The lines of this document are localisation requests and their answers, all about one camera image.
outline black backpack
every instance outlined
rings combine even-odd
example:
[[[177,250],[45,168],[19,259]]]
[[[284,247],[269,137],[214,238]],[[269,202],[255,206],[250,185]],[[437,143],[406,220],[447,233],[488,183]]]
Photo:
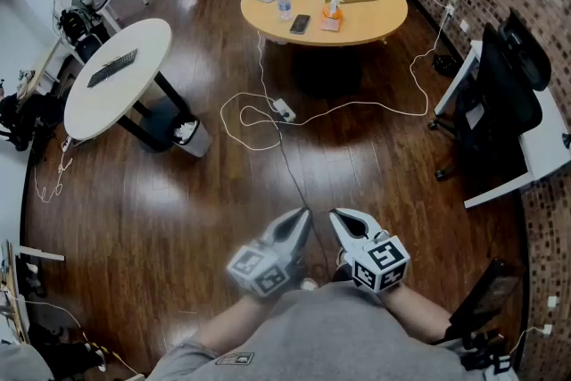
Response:
[[[60,24],[62,25],[63,33],[72,46],[75,46],[79,38],[91,30],[91,23],[78,10],[63,10]]]

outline black cable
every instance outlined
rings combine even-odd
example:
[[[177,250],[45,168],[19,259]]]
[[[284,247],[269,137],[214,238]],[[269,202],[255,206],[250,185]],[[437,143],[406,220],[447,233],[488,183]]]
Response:
[[[321,235],[318,233],[317,229],[315,228],[315,223],[313,221],[313,211],[311,211],[310,206],[308,205],[307,201],[305,200],[305,197],[303,196],[303,192],[300,188],[300,185],[297,184],[297,180],[295,179],[295,176],[289,167],[289,161],[287,160],[286,151],[284,151],[284,141],[282,139],[282,131],[279,128],[280,124],[276,122],[275,125],[277,126],[277,132],[279,133],[279,149],[281,149],[282,155],[284,156],[287,171],[289,172],[290,177],[292,177],[292,180],[294,181],[295,188],[297,189],[297,192],[302,198],[303,205],[305,206],[305,208],[307,208],[310,211],[310,227],[311,230],[313,230],[313,234],[315,235],[315,238],[318,241],[319,248],[321,249],[321,253],[323,254],[323,262],[325,263],[325,269],[326,269],[325,277],[327,281],[330,281],[331,277],[329,275],[329,261],[327,260],[327,253],[325,252],[325,247],[323,246]]]

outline water bottle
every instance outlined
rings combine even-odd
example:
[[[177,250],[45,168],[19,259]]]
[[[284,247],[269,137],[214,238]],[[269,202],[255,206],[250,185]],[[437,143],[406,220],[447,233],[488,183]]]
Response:
[[[279,10],[279,19],[282,21],[290,21],[292,16],[292,3],[290,0],[277,0],[277,9]]]

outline keyboard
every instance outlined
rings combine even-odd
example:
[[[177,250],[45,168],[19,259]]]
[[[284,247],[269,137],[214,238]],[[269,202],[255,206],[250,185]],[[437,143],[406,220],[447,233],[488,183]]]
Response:
[[[138,50],[135,49],[135,50],[131,51],[130,53],[127,53],[124,56],[121,56],[119,59],[116,59],[115,61],[109,62],[102,69],[100,69],[97,73],[95,73],[93,75],[93,77],[91,77],[91,79],[89,80],[89,83],[87,84],[87,87],[97,86],[99,83],[101,83],[102,81],[105,81],[110,76],[117,73],[119,70],[124,69],[125,67],[128,67],[129,65],[131,65],[135,61],[135,58],[137,57],[137,52],[138,52]]]

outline cable on floor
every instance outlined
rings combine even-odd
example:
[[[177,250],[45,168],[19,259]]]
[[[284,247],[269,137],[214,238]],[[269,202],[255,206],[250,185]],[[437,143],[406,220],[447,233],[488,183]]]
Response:
[[[135,371],[134,369],[132,369],[120,356],[118,353],[113,352],[113,351],[109,351],[107,348],[105,348],[104,346],[101,346],[99,344],[90,342],[89,339],[86,336],[85,331],[83,330],[83,327],[81,326],[81,324],[79,324],[79,321],[76,319],[75,316],[73,316],[68,310],[66,310],[65,308],[63,308],[62,306],[56,306],[56,305],[52,305],[51,303],[48,302],[31,302],[30,300],[24,300],[21,299],[20,297],[14,297],[12,295],[12,293],[8,290],[7,287],[3,287],[2,289],[5,293],[7,293],[10,297],[12,297],[14,300],[18,301],[18,302],[24,302],[24,303],[31,303],[32,305],[47,305],[47,306],[51,306],[52,308],[56,308],[57,310],[62,310],[65,311],[66,313],[68,313],[70,315],[70,317],[75,321],[75,323],[78,325],[79,330],[81,330],[81,334],[83,335],[83,337],[85,338],[85,340],[93,345],[95,348],[97,349],[101,349],[103,352],[105,352],[106,354],[111,354],[113,357],[115,357],[115,359],[117,359],[119,362],[121,362],[125,367],[127,367],[129,370],[131,370],[133,373],[135,373],[136,375],[138,375],[139,373],[137,371]]]
[[[269,150],[269,149],[275,148],[276,146],[279,146],[280,149],[281,149],[281,152],[282,152],[282,154],[283,154],[283,156],[284,156],[284,159],[285,159],[285,165],[286,165],[286,167],[287,167],[287,171],[289,172],[290,176],[292,177],[292,180],[294,181],[295,187],[296,187],[297,192],[299,193],[300,197],[302,198],[303,204],[305,205],[306,208],[309,209],[310,206],[308,205],[307,201],[305,200],[305,197],[304,197],[304,195],[303,195],[303,192],[302,192],[302,190],[301,190],[299,184],[297,183],[297,180],[295,179],[295,176],[294,176],[294,174],[293,174],[293,172],[291,171],[291,168],[290,168],[290,166],[289,166],[289,161],[287,160],[286,152],[285,152],[284,146],[283,146],[282,133],[281,133],[281,130],[280,130],[280,128],[279,128],[279,127],[280,127],[280,124],[287,124],[287,125],[291,125],[291,126],[303,126],[303,125],[307,124],[308,122],[310,122],[310,121],[312,121],[312,120],[315,120],[316,118],[319,118],[319,117],[321,117],[321,116],[326,116],[326,115],[328,115],[330,112],[333,112],[333,111],[338,110],[338,109],[340,109],[340,108],[344,108],[345,106],[352,105],[352,104],[372,104],[372,105],[379,105],[379,106],[385,108],[386,110],[389,110],[390,112],[395,112],[395,113],[398,113],[398,114],[403,114],[403,115],[407,115],[407,116],[418,116],[418,117],[426,116],[426,114],[428,113],[428,94],[427,94],[426,91],[422,88],[422,86],[419,85],[418,80],[417,80],[417,77],[416,77],[416,75],[415,75],[415,73],[414,73],[414,70],[413,70],[412,68],[413,68],[413,66],[414,66],[414,64],[416,63],[416,61],[417,61],[418,58],[425,57],[425,56],[427,56],[429,53],[431,53],[431,52],[433,52],[433,51],[435,50],[435,48],[436,48],[436,46],[437,46],[437,44],[438,44],[438,40],[440,39],[440,35],[441,35],[441,33],[442,33],[442,30],[443,30],[443,27],[444,27],[444,24],[445,24],[447,18],[448,18],[448,15],[445,15],[445,16],[444,16],[444,19],[443,19],[443,22],[442,22],[442,24],[441,24],[441,26],[440,26],[440,29],[438,30],[438,35],[436,36],[436,40],[435,40],[435,42],[434,42],[434,46],[433,46],[430,50],[428,50],[426,53],[421,54],[421,55],[418,55],[417,57],[415,57],[415,59],[412,61],[412,64],[411,64],[410,67],[409,67],[409,69],[410,69],[410,74],[412,75],[412,78],[414,79],[415,84],[417,85],[418,89],[420,89],[420,91],[422,92],[422,94],[425,96],[426,106],[425,106],[425,110],[424,110],[423,112],[421,112],[421,113],[402,112],[402,111],[399,111],[399,110],[395,110],[394,108],[391,108],[391,107],[386,106],[386,105],[384,105],[384,104],[381,104],[381,103],[379,103],[379,102],[349,102],[349,103],[347,103],[347,104],[339,105],[339,106],[337,106],[337,107],[335,107],[335,108],[332,108],[331,110],[328,110],[327,112],[323,112],[323,113],[321,113],[321,114],[317,114],[317,115],[315,115],[315,116],[312,116],[311,118],[308,118],[308,119],[307,119],[306,121],[304,121],[304,122],[285,122],[285,121],[281,121],[281,120],[274,120],[274,119],[272,118],[271,114],[268,114],[268,113],[266,113],[266,112],[263,112],[262,110],[259,110],[259,109],[257,109],[257,108],[254,107],[254,106],[246,105],[244,108],[242,108],[242,110],[240,110],[240,115],[239,115],[240,123],[241,123],[243,126],[245,126],[245,127],[250,127],[250,126],[254,126],[254,125],[256,125],[256,124],[260,124],[260,123],[262,123],[262,122],[271,122],[271,123],[273,124],[274,128],[276,129],[277,134],[278,134],[278,136],[279,136],[279,139],[277,140],[277,142],[276,142],[274,145],[266,146],[266,147],[262,147],[262,148],[254,148],[254,147],[251,147],[251,146],[247,145],[244,141],[242,141],[240,138],[233,136],[233,135],[230,133],[230,131],[228,130],[228,125],[227,125],[227,123],[226,123],[226,120],[224,119],[224,108],[225,108],[232,100],[234,100],[235,98],[239,97],[240,95],[250,95],[250,96],[253,96],[253,97],[261,97],[261,98],[263,98],[263,99],[266,100],[266,102],[268,103],[268,107],[270,108],[270,110],[271,110],[272,113],[278,112],[278,111],[273,107],[273,105],[271,104],[271,103],[275,102],[275,100],[268,96],[268,89],[266,88],[266,84],[264,83],[264,67],[263,67],[263,65],[262,65],[262,63],[261,63],[261,60],[262,60],[262,57],[263,57],[263,52],[261,51],[261,34],[260,34],[260,32],[258,32],[258,51],[260,52],[260,59],[258,60],[258,65],[260,66],[260,71],[261,71],[260,81],[261,81],[261,85],[262,85],[262,87],[263,87],[264,94],[263,94],[263,95],[260,95],[260,94],[253,94],[253,93],[247,93],[247,92],[240,92],[240,93],[237,93],[237,94],[233,95],[232,97],[230,97],[230,98],[220,107],[220,118],[222,119],[222,124],[224,125],[224,129],[226,130],[226,133],[227,133],[231,138],[233,138],[233,139],[236,140],[238,143],[240,143],[241,145],[245,146],[246,148],[248,148],[248,149],[251,150],[251,151],[267,151],[267,150]],[[248,109],[248,108],[250,108],[250,109],[252,109],[252,110],[255,110],[256,112],[260,113],[261,115],[265,116],[265,117],[268,118],[268,119],[267,119],[267,120],[258,120],[258,121],[250,122],[250,123],[244,122],[244,120],[243,120],[243,118],[242,118],[242,115],[243,115],[243,113],[244,113],[244,110],[246,110],[246,109]],[[321,250],[321,252],[322,252],[322,254],[323,254],[323,261],[324,261],[324,263],[325,263],[325,268],[326,268],[326,271],[327,271],[327,275],[329,276],[329,262],[328,262],[328,259],[327,259],[327,254],[326,254],[326,251],[325,251],[325,247],[324,247],[324,245],[323,245],[323,242],[322,242],[322,240],[321,240],[321,237],[320,237],[318,231],[317,231],[316,228],[315,228],[314,221],[313,221],[313,213],[311,213],[311,228],[312,228],[313,233],[314,233],[314,235],[315,235],[315,237],[316,237],[316,239],[317,239],[317,241],[318,241],[319,249]]]
[[[70,140],[69,137],[67,137],[65,139],[65,141],[62,143],[62,158],[60,159],[60,165],[57,168],[57,172],[58,172],[57,185],[55,186],[54,190],[50,194],[50,198],[47,200],[46,200],[46,188],[44,187],[44,189],[42,189],[42,192],[40,193],[39,189],[37,187],[37,176],[36,176],[36,166],[37,165],[34,164],[34,182],[36,183],[36,193],[37,193],[37,196],[42,201],[42,203],[50,203],[52,201],[52,198],[54,197],[54,195],[59,195],[62,193],[63,184],[61,183],[61,181],[62,181],[63,172],[65,170],[67,170],[70,167],[71,163],[73,162],[73,159],[70,159],[68,161],[68,164],[65,167],[63,167],[63,157],[65,156],[64,145],[66,144],[66,142],[68,142],[68,140]]]
[[[426,91],[422,88],[422,86],[419,85],[418,80],[417,80],[417,76],[414,73],[413,70],[413,66],[416,63],[416,61],[421,58],[421,57],[426,57],[428,56],[430,53],[432,53],[435,49],[436,46],[438,45],[438,41],[440,40],[440,36],[442,34],[443,31],[443,27],[444,24],[446,23],[447,19],[448,19],[448,14],[446,14],[444,16],[444,19],[440,25],[440,28],[438,30],[438,35],[436,36],[436,40],[434,42],[434,45],[432,48],[430,48],[426,53],[424,54],[420,54],[417,57],[414,58],[414,60],[412,61],[412,64],[409,66],[409,70],[410,70],[410,75],[412,76],[412,78],[414,79],[415,84],[417,85],[418,89],[420,90],[420,92],[422,92],[422,94],[425,97],[425,110],[422,112],[417,112],[417,113],[411,113],[411,112],[402,112],[400,110],[395,110],[394,108],[391,108],[390,106],[387,106],[385,104],[381,104],[380,102],[362,102],[362,101],[353,101],[353,102],[348,102],[346,104],[342,104],[339,106],[336,106],[335,108],[332,108],[331,110],[328,110],[326,112],[320,113],[320,114],[316,114],[315,116],[312,116],[310,118],[308,118],[307,120],[305,120],[304,122],[286,122],[286,121],[282,121],[282,120],[274,120],[269,114],[267,114],[266,112],[263,112],[262,110],[259,110],[258,108],[251,106],[251,105],[246,105],[245,107],[242,108],[242,110],[240,110],[240,123],[245,126],[245,127],[251,127],[251,126],[255,126],[256,124],[261,124],[261,123],[267,123],[267,122],[271,122],[274,127],[277,130],[277,133],[279,134],[279,139],[278,141],[271,145],[271,146],[265,146],[262,148],[256,148],[256,147],[252,147],[247,145],[244,141],[242,141],[241,139],[233,136],[230,131],[228,130],[228,125],[226,123],[226,120],[224,119],[224,109],[226,108],[226,106],[235,98],[239,97],[240,95],[250,95],[253,97],[261,97],[261,98],[265,98],[266,101],[268,102],[269,108],[273,111],[273,112],[277,112],[277,110],[271,105],[270,102],[275,102],[274,99],[272,99],[271,97],[268,96],[268,91],[266,89],[266,85],[263,81],[264,78],[264,69],[263,69],[263,65],[261,64],[261,59],[262,59],[262,51],[261,51],[261,34],[260,32],[258,32],[258,50],[260,51],[260,59],[258,61],[258,64],[261,68],[261,84],[263,86],[264,89],[264,94],[252,94],[252,93],[248,93],[248,92],[240,92],[237,94],[232,95],[232,97],[230,97],[221,107],[220,107],[220,118],[222,119],[222,124],[224,125],[224,129],[226,130],[226,133],[233,138],[234,140],[236,140],[238,143],[242,144],[243,146],[245,146],[246,148],[248,148],[251,151],[267,151],[269,149],[275,148],[276,146],[278,146],[281,141],[282,141],[282,136],[281,136],[281,132],[279,131],[279,128],[277,127],[278,124],[287,124],[289,126],[304,126],[305,124],[307,124],[308,122],[311,122],[312,120],[315,120],[316,118],[320,118],[321,116],[326,116],[331,112],[334,112],[335,110],[339,110],[340,108],[344,108],[346,106],[349,105],[378,105],[382,108],[385,108],[386,110],[388,110],[389,112],[394,112],[397,114],[402,114],[405,116],[417,116],[417,117],[423,117],[426,116],[428,114],[428,94],[426,93]],[[254,110],[255,112],[258,112],[259,114],[261,114],[262,116],[266,117],[266,120],[257,120],[254,122],[245,122],[243,119],[243,113],[245,110],[247,109],[251,109]]]
[[[292,169],[289,166],[289,161],[287,160],[287,156],[286,156],[286,151],[284,150],[284,142],[282,141],[282,134],[279,131],[279,124],[277,124],[277,131],[279,132],[279,148],[282,152],[282,155],[284,156],[284,160],[285,160],[285,165],[287,167],[287,171],[289,172],[289,176],[292,177],[292,180],[294,181],[295,184],[295,188],[297,189],[297,192],[299,193],[300,197],[302,198],[302,202],[303,202],[303,206],[305,208],[307,208],[308,210],[310,210],[310,227],[311,230],[313,230],[313,235],[315,235],[315,239],[318,242],[319,245],[319,249],[321,250],[321,254],[323,255],[323,262],[325,263],[325,277],[327,279],[327,282],[329,282],[331,280],[330,277],[330,272],[329,272],[329,260],[327,259],[327,253],[325,252],[325,247],[323,245],[323,240],[321,239],[321,235],[319,234],[318,230],[315,227],[315,221],[313,219],[313,211],[311,211],[310,209],[310,205],[307,203],[307,201],[305,200],[305,196],[303,195],[302,189],[300,188],[300,185],[297,183],[297,180],[295,179],[295,176],[292,172]]]

